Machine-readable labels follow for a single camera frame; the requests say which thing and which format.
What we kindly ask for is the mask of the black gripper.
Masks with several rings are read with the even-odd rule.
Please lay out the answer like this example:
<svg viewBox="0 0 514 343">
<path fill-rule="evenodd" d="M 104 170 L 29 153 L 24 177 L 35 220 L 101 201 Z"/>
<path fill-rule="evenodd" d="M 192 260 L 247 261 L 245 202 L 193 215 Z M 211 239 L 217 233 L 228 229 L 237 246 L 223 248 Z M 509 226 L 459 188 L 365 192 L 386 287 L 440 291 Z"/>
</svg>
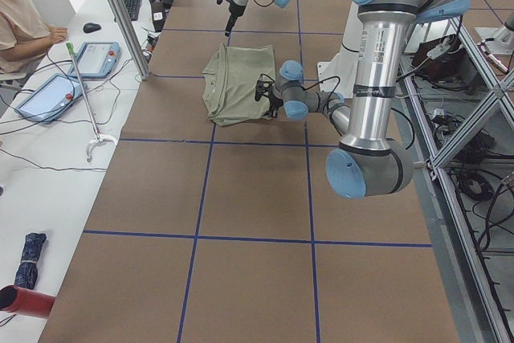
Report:
<svg viewBox="0 0 514 343">
<path fill-rule="evenodd" d="M 284 105 L 283 100 L 275 95 L 275 81 L 266 74 L 261 74 L 255 85 L 255 101 L 259 102 L 263 97 L 269 100 L 267 119 L 277 118 L 279 108 Z"/>
<path fill-rule="evenodd" d="M 244 11 L 246 9 L 246 0 L 216 0 L 218 5 L 221 5 L 223 1 L 227 1 L 229 3 L 229 13 L 230 17 L 227 21 L 226 28 L 224 31 L 225 36 L 230 36 L 235 21 L 242 17 L 244 14 Z"/>
</svg>

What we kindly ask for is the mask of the person's hand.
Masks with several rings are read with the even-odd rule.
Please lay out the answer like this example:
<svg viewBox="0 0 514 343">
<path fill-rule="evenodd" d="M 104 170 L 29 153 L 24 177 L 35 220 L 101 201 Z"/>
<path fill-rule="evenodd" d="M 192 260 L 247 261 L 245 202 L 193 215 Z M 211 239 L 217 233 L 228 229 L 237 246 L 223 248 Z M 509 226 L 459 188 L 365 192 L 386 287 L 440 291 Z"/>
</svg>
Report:
<svg viewBox="0 0 514 343">
<path fill-rule="evenodd" d="M 49 27 L 49 39 L 52 44 L 61 43 L 67 39 L 68 30 L 65 27 Z"/>
</svg>

